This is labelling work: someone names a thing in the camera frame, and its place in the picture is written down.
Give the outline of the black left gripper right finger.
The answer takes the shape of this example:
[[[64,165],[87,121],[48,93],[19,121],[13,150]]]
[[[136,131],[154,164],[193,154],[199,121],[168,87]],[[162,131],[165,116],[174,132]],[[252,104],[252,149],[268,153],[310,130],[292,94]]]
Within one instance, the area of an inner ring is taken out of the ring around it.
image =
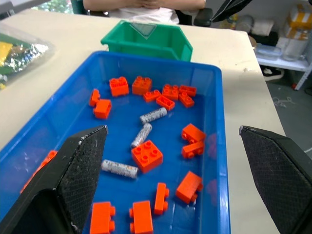
[[[241,126],[253,180],[281,234],[312,232],[312,160],[290,138]]]

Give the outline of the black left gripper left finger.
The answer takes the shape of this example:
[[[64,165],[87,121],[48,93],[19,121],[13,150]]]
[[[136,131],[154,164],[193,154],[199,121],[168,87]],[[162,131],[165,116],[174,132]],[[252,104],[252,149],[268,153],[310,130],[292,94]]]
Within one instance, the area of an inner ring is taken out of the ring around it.
[[[2,234],[80,234],[101,171],[108,127],[66,139],[31,179],[0,223]]]

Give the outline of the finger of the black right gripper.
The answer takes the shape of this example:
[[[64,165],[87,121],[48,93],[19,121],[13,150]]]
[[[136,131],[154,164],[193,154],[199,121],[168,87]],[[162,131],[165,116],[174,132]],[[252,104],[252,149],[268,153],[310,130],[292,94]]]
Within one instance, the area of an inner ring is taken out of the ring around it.
[[[211,22],[220,22],[244,9],[252,0],[225,0],[211,18]]]

